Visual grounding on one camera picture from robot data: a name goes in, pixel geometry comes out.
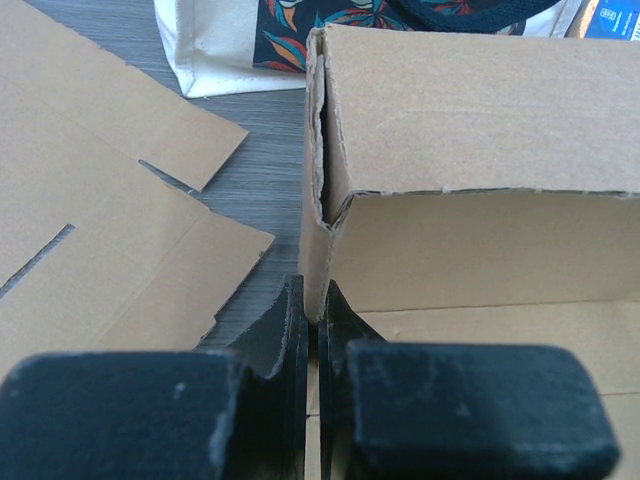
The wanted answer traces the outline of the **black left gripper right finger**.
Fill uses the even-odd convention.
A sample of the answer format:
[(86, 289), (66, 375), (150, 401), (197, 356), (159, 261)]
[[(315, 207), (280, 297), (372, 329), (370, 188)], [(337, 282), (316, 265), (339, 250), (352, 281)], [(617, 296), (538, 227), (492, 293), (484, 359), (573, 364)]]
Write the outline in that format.
[(603, 479), (621, 456), (562, 348), (391, 343), (331, 283), (318, 360), (325, 479)]

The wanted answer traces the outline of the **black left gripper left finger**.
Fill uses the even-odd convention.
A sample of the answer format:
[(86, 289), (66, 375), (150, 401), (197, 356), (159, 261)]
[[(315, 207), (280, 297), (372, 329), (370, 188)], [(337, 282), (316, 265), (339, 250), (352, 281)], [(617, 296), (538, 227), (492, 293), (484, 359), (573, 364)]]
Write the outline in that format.
[(300, 479), (308, 323), (289, 275), (207, 352), (57, 352), (1, 386), (5, 479)]

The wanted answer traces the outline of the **brown cardboard box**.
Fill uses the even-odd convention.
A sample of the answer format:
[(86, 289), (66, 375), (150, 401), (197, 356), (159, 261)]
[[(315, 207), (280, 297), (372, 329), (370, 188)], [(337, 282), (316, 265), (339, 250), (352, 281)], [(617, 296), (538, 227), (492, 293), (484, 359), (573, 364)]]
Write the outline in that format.
[[(546, 345), (639, 475), (639, 46), (330, 24), (307, 42), (307, 318), (391, 343)], [(321, 475), (319, 360), (309, 473)]]

